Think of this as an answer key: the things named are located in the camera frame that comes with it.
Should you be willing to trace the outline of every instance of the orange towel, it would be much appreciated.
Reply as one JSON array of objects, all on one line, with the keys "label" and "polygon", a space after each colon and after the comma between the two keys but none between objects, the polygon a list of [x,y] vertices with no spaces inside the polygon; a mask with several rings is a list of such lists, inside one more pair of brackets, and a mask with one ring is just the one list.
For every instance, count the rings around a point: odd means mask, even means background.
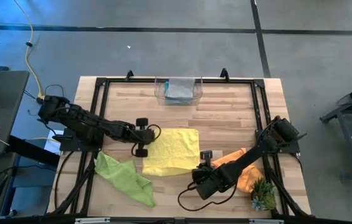
[{"label": "orange towel", "polygon": [[[230,161],[235,161],[242,155],[244,155],[246,152],[246,149],[241,148],[240,150],[233,152],[231,154],[228,154],[216,161],[212,162],[212,166],[215,168],[218,168],[219,166],[228,163]],[[255,165],[251,164],[248,167],[246,167],[243,171],[242,174],[238,178],[238,184],[237,184],[237,189],[240,190],[241,192],[247,192],[251,193],[253,191],[253,184],[254,182],[262,178],[263,175],[260,173],[260,171],[256,168]]]}]

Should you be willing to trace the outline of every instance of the gray cloth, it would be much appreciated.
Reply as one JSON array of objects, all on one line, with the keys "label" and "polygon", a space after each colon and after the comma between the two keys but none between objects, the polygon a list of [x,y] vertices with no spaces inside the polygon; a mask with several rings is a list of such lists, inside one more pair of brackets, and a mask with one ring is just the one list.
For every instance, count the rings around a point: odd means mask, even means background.
[{"label": "gray cloth", "polygon": [[195,78],[192,77],[172,77],[169,78],[169,89],[166,95],[169,98],[194,98]]}]

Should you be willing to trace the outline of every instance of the floor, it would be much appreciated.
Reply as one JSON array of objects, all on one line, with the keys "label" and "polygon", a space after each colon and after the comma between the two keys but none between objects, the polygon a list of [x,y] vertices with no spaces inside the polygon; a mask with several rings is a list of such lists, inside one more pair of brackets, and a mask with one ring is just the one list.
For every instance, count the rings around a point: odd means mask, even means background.
[{"label": "floor", "polygon": [[[251,3],[257,7],[256,21]],[[300,149],[312,213],[352,221],[352,182],[339,180],[341,173],[351,170],[347,145],[337,122],[324,125],[319,120],[352,91],[352,0],[19,0],[19,4],[40,28],[29,60],[42,85],[62,85],[71,100],[79,76],[126,75],[129,70],[135,75],[216,77],[226,67],[232,77],[281,78],[290,118],[298,130],[308,133]],[[12,1],[0,1],[0,65],[28,70],[24,43],[30,31],[17,27],[26,24]],[[58,27],[68,31],[52,31]],[[114,32],[116,27],[190,29]],[[33,76],[26,89],[37,93]],[[60,89],[47,92],[58,95]],[[34,116],[38,109],[32,98],[24,97],[15,136],[47,135]],[[41,205],[40,197],[48,193],[46,189],[19,193],[13,207],[23,215],[44,213],[47,205]],[[20,203],[25,195],[36,204]]]}]

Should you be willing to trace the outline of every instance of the wooden table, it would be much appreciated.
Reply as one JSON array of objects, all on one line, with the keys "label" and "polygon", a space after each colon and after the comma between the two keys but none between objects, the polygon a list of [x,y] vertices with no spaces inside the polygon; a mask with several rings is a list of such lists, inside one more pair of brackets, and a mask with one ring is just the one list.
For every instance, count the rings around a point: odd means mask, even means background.
[{"label": "wooden table", "polygon": [[[96,77],[80,77],[75,104],[89,110]],[[272,117],[288,117],[287,106],[280,79],[265,79],[267,99]],[[230,154],[241,147],[254,145],[254,132],[257,129],[253,110],[252,94],[249,85],[243,84],[204,84],[203,96],[197,106],[160,106],[154,96],[153,83],[111,83],[105,110],[105,118],[134,123],[136,118],[148,118],[150,124],[161,128],[196,128],[199,131],[200,150],[212,150],[213,159]],[[262,110],[260,92],[257,92]],[[97,108],[100,108],[100,93]],[[138,173],[142,170],[142,158],[130,154],[132,144],[116,142],[105,137],[103,152],[114,159],[125,162],[134,160]],[[60,165],[66,154],[61,156]],[[81,153],[75,152],[64,165],[57,190],[60,203],[74,186]],[[307,213],[310,207],[307,200],[302,172],[296,158],[280,154],[280,165],[285,188]],[[264,173],[261,160],[255,165]],[[183,210],[177,203],[178,194],[191,180],[191,174],[155,177],[145,176],[153,182],[155,208],[149,208],[134,201],[111,184],[95,174],[90,198],[89,216],[106,217],[196,217],[196,218],[267,218],[269,211],[256,212],[250,207],[250,195],[237,191],[232,199],[222,205],[210,205],[198,212]],[[85,186],[81,190],[78,209],[82,206]],[[198,208],[211,200],[227,198],[232,189],[221,194],[216,192],[211,198],[202,201],[197,192],[188,192],[181,198],[184,206]],[[278,200],[278,211],[281,206]],[[50,197],[48,212],[54,210],[54,190]]]}]

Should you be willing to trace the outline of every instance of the green towel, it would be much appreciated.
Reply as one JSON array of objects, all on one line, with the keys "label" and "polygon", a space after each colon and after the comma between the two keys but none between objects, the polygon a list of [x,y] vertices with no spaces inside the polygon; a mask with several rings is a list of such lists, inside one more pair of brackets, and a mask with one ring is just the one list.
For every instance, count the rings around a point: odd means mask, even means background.
[{"label": "green towel", "polygon": [[133,161],[120,163],[103,152],[99,152],[95,171],[129,197],[149,207],[155,207],[152,182],[137,174]]}]

